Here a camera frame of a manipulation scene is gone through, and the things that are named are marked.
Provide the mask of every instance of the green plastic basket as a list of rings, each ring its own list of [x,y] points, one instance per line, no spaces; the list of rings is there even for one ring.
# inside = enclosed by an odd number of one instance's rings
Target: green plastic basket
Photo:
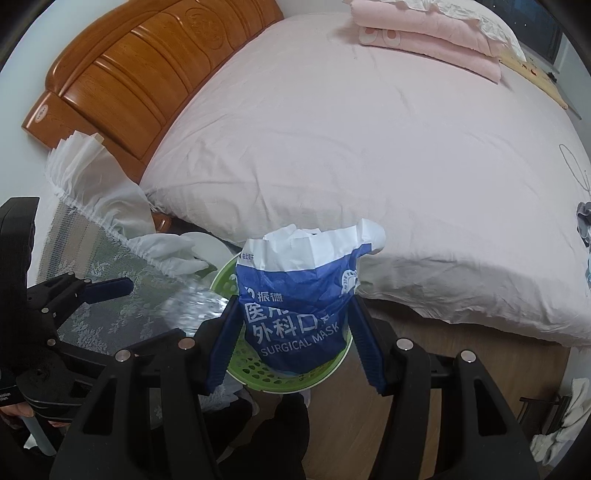
[[[236,284],[236,262],[238,255],[232,258],[213,279],[212,290],[229,299],[238,294]],[[315,387],[326,380],[343,362],[353,336],[347,329],[347,345],[330,362],[302,375],[285,375],[266,366],[253,347],[244,339],[244,327],[238,336],[234,353],[228,365],[228,373],[247,387],[267,393],[288,394]]]

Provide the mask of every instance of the white pillowcase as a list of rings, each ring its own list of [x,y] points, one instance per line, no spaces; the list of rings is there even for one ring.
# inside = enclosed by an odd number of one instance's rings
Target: white pillowcase
[[[489,8],[475,0],[374,0],[390,4],[406,4],[412,10],[429,12],[438,10],[446,17],[457,20],[478,20],[478,29],[491,40],[497,40],[507,45],[521,61],[527,61],[519,41],[511,27],[501,17]],[[350,4],[352,0],[343,0]]]

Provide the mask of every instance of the wooden headboard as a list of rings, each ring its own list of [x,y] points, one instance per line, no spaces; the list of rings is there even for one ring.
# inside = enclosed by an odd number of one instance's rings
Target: wooden headboard
[[[129,178],[234,52],[283,19],[275,0],[131,0],[61,53],[22,127],[50,148],[100,133]]]

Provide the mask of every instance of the bed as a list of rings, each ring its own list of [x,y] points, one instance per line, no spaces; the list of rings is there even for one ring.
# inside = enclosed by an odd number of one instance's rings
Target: bed
[[[364,296],[591,344],[565,111],[504,66],[496,85],[355,35],[273,0],[132,0],[63,51],[23,127],[100,133],[158,210],[238,245],[372,219],[388,240]]]

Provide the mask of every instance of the white wall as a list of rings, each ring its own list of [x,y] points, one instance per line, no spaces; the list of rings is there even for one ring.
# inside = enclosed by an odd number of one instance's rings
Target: white wall
[[[276,0],[283,15],[291,17],[315,12],[350,12],[349,5],[342,0]]]
[[[45,90],[45,75],[60,52],[94,20],[125,0],[56,0],[12,52],[0,72],[0,205],[35,196],[43,182],[47,149],[21,129]]]
[[[556,64],[558,85],[582,117],[569,115],[579,138],[591,158],[591,75],[566,37],[564,55]]]
[[[566,365],[560,386],[561,395],[570,392],[570,383],[573,378],[591,378],[591,347],[570,349],[569,363]]]

